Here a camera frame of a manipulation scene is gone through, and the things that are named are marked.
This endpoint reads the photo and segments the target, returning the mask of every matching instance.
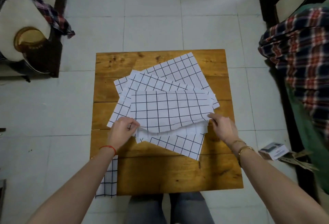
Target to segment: person's left hand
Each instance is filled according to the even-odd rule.
[[[116,151],[124,145],[135,133],[140,124],[130,117],[121,117],[115,121],[108,133],[107,145],[113,146]]]

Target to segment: box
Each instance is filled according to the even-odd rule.
[[[283,155],[287,154],[289,150],[282,143],[270,143],[269,145],[260,149],[258,152],[264,159],[277,160]]]

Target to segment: hand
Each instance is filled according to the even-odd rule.
[[[230,118],[214,113],[209,113],[208,117],[212,119],[212,126],[217,137],[228,147],[231,147],[235,140],[240,140],[235,123]]]
[[[107,136],[107,145],[113,146],[116,151],[124,145],[135,133],[140,124],[130,117],[121,117],[115,121]]]

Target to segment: stack of grid sheets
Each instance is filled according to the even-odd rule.
[[[141,126],[136,142],[146,141],[199,160],[208,131],[208,114],[219,107],[192,53],[114,81],[120,99],[107,124],[132,117]],[[117,156],[96,196],[117,194]]]

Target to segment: red string bracelet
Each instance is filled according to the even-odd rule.
[[[111,145],[104,145],[104,146],[100,147],[99,149],[104,148],[104,147],[112,148],[112,149],[114,150],[114,155],[117,154],[117,151],[116,151],[115,148],[114,148],[113,146],[111,146]]]

